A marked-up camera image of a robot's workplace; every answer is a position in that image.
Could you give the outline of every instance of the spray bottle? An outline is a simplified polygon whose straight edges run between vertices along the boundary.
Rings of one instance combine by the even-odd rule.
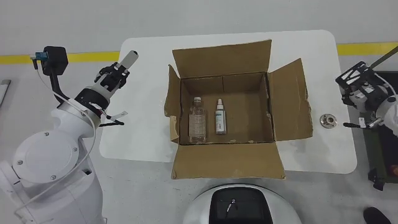
[[[216,110],[216,134],[224,135],[226,134],[226,121],[225,121],[225,110],[222,99],[217,101]]]

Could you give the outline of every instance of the box flap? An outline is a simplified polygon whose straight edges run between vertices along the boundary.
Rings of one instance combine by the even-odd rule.
[[[169,65],[169,90],[164,103],[164,115],[170,117],[170,140],[178,143],[180,133],[180,87],[181,80]]]
[[[271,40],[173,50],[181,78],[267,72],[270,54]]]
[[[276,141],[312,137],[311,107],[301,58],[269,73]]]
[[[178,146],[173,179],[270,177],[284,179],[276,143]]]

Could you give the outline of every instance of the bottle cap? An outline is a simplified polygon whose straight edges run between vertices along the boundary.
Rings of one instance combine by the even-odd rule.
[[[224,109],[223,100],[222,99],[218,99],[218,101],[217,101],[217,110],[222,110],[222,109]]]

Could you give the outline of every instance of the bottle label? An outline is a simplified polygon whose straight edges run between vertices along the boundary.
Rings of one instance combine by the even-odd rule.
[[[225,114],[224,111],[216,111],[216,132],[225,131]]]
[[[189,136],[204,137],[206,136],[206,116],[205,115],[189,115]]]

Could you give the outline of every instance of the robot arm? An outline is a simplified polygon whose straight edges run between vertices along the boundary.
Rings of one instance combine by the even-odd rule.
[[[52,78],[52,91],[61,104],[51,112],[54,129],[36,133],[17,148],[12,166],[0,163],[0,187],[17,206],[24,223],[104,223],[102,190],[88,157],[83,138],[95,137],[101,115],[115,91],[126,83],[129,67],[138,54],[131,51],[120,62],[101,69],[95,84],[75,99],[66,97],[58,84],[67,65],[66,51],[46,47],[36,53],[45,75]],[[122,122],[109,117],[113,124]]]
[[[370,123],[363,118],[359,124],[343,123],[349,128],[371,129],[384,124],[398,136],[398,96],[395,89],[380,77],[373,68],[398,52],[398,47],[381,57],[371,66],[359,62],[340,75],[336,82],[340,86],[344,104],[355,107],[361,113],[372,113]]]

